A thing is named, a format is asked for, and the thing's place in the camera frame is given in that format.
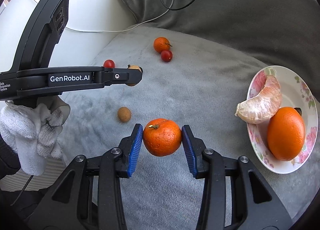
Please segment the white gloved hand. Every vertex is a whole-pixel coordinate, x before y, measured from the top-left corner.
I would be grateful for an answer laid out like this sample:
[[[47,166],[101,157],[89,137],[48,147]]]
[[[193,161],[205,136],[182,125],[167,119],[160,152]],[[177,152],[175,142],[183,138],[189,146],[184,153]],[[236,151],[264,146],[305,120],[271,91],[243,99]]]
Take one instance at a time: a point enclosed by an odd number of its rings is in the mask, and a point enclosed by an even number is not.
[[[18,156],[21,169],[40,176],[48,158],[62,158],[58,136],[71,108],[58,96],[40,98],[35,108],[6,101],[1,110],[1,137]]]

